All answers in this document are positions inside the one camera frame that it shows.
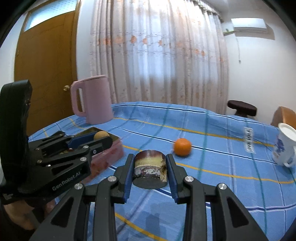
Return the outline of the person's left hand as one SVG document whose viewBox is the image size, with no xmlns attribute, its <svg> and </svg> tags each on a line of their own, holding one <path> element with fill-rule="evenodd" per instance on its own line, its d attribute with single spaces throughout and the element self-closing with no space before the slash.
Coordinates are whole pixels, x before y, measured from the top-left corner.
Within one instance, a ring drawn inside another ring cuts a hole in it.
<svg viewBox="0 0 296 241">
<path fill-rule="evenodd" d="M 4 205 L 4 210 L 10 220 L 16 225 L 25 230 L 35 230 L 45 220 L 55 205 L 55 200 L 52 200 L 45 205 L 34 208 L 22 200 Z"/>
</svg>

